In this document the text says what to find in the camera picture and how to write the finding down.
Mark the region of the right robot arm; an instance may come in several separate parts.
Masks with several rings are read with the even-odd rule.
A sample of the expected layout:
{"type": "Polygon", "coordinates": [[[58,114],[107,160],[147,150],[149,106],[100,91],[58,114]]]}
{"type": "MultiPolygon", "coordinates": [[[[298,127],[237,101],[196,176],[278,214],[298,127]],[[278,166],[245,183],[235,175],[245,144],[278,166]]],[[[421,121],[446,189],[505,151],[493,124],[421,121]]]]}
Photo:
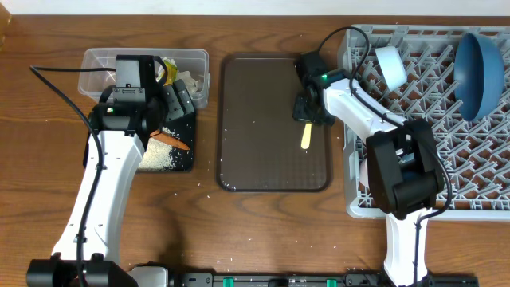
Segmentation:
{"type": "Polygon", "coordinates": [[[295,62],[304,92],[293,117],[307,124],[346,124],[365,144],[359,180],[386,217],[384,272],[394,286],[420,286],[428,277],[425,228],[447,172],[425,120],[407,120],[384,108],[353,73],[330,70],[316,50],[295,62]]]}

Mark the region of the light blue small bowl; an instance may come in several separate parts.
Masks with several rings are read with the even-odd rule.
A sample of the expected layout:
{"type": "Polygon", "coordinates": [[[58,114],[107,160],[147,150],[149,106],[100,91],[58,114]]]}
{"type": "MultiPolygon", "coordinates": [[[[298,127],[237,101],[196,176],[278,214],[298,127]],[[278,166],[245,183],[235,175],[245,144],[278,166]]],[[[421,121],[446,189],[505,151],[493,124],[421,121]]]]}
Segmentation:
{"type": "Polygon", "coordinates": [[[390,92],[393,92],[406,83],[406,70],[396,47],[386,46],[377,48],[375,49],[375,55],[382,70],[386,86],[390,92]]]}

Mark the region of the pink plastic cup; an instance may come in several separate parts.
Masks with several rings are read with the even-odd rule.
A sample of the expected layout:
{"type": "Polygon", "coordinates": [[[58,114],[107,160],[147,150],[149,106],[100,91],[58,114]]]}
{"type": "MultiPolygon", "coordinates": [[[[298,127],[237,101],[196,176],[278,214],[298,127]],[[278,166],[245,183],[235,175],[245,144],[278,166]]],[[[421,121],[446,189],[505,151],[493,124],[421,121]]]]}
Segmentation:
{"type": "Polygon", "coordinates": [[[364,159],[359,165],[359,182],[366,188],[369,187],[368,168],[366,159],[364,159]]]}

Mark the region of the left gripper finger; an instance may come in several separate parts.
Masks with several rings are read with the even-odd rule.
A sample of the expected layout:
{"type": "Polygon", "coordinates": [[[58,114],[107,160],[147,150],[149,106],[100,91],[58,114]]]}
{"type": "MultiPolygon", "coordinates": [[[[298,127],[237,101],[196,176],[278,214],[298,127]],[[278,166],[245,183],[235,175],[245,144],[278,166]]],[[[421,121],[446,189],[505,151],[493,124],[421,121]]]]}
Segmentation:
{"type": "Polygon", "coordinates": [[[173,89],[178,97],[180,106],[185,115],[195,112],[193,101],[183,80],[176,80],[173,89]]]}
{"type": "Polygon", "coordinates": [[[166,85],[163,87],[163,95],[167,102],[168,113],[166,116],[166,122],[177,120],[184,116],[184,110],[179,101],[177,93],[174,91],[172,85],[166,85]]]}

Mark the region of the snack wrapper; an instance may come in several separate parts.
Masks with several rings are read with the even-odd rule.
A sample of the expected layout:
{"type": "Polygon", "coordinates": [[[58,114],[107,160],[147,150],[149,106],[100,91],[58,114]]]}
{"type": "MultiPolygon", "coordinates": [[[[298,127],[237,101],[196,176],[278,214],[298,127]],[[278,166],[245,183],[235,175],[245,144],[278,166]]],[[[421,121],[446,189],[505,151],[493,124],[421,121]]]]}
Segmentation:
{"type": "Polygon", "coordinates": [[[165,72],[165,69],[160,66],[157,72],[156,80],[161,81],[163,77],[166,76],[167,80],[163,84],[164,86],[171,85],[177,80],[182,80],[189,93],[199,92],[202,89],[200,82],[195,80],[189,71],[179,70],[174,59],[164,57],[163,63],[167,68],[167,72],[165,72]]]}

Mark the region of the orange carrot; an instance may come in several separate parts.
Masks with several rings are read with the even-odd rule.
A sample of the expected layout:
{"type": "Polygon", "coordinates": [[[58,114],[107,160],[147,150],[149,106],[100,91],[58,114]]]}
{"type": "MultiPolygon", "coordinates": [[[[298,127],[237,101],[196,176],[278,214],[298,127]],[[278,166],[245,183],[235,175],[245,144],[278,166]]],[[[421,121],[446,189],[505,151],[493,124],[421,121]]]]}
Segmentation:
{"type": "Polygon", "coordinates": [[[150,134],[150,137],[158,140],[162,143],[165,143],[167,145],[170,145],[172,147],[178,148],[180,150],[189,151],[190,147],[188,147],[185,143],[183,143],[181,140],[177,140],[173,136],[170,136],[164,132],[158,132],[154,131],[150,134]]]}

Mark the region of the pile of white rice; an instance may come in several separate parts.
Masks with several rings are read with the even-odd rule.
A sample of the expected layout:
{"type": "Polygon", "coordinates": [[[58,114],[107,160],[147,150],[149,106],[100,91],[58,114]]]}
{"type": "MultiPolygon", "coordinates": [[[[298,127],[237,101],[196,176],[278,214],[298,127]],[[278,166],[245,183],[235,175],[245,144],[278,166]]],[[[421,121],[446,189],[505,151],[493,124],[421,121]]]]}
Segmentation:
{"type": "Polygon", "coordinates": [[[175,167],[173,155],[174,148],[162,141],[150,138],[147,150],[143,155],[139,171],[165,171],[175,167]]]}

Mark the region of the dark blue bowl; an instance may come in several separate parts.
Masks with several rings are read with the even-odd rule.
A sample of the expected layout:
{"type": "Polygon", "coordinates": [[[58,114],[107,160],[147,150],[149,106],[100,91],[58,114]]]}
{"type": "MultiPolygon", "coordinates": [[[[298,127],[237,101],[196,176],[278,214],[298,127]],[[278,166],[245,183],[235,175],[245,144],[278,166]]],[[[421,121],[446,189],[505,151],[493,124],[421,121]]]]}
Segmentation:
{"type": "Polygon", "coordinates": [[[462,101],[459,112],[464,120],[479,120],[493,112],[504,88],[503,57],[494,41],[467,33],[457,47],[453,79],[458,83],[454,93],[462,101]]]}

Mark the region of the yellow plastic spoon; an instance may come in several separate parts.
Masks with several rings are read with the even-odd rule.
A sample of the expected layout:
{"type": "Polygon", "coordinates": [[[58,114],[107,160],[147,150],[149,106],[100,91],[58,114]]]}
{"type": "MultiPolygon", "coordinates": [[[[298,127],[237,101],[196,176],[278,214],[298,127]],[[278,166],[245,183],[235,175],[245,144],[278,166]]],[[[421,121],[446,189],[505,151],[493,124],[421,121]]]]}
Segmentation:
{"type": "Polygon", "coordinates": [[[307,150],[309,148],[311,143],[311,136],[312,136],[312,124],[306,123],[304,126],[304,132],[300,143],[302,149],[307,150]]]}

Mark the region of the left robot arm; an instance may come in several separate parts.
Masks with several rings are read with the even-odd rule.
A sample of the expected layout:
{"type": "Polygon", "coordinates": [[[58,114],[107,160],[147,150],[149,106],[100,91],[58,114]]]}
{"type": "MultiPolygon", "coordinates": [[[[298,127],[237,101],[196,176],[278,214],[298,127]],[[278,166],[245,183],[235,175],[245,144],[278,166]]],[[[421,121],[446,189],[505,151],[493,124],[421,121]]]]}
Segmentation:
{"type": "Polygon", "coordinates": [[[59,88],[31,67],[64,100],[88,129],[84,176],[73,211],[50,258],[33,259],[26,272],[29,286],[170,286],[171,273],[147,264],[127,272],[119,265],[120,230],[135,173],[148,142],[176,118],[175,104],[194,106],[184,86],[166,84],[169,70],[160,56],[119,55],[111,69],[116,83],[103,91],[85,115],[59,88]]]}

